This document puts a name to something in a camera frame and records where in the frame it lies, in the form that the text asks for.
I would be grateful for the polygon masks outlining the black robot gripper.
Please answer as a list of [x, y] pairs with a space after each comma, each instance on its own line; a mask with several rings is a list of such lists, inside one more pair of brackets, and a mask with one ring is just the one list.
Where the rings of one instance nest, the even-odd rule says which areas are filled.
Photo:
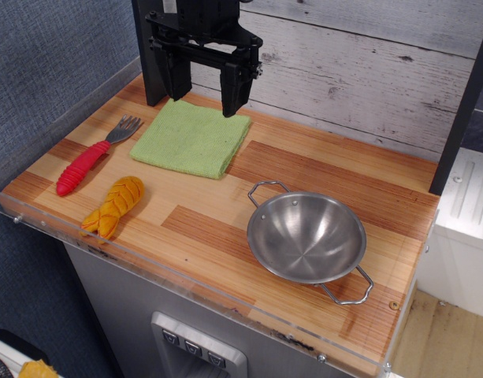
[[152, 49], [167, 95], [177, 101], [191, 89], [191, 63], [221, 69], [224, 117], [232, 117], [262, 74], [262, 39], [239, 23], [239, 1], [176, 1], [176, 12], [151, 14]]

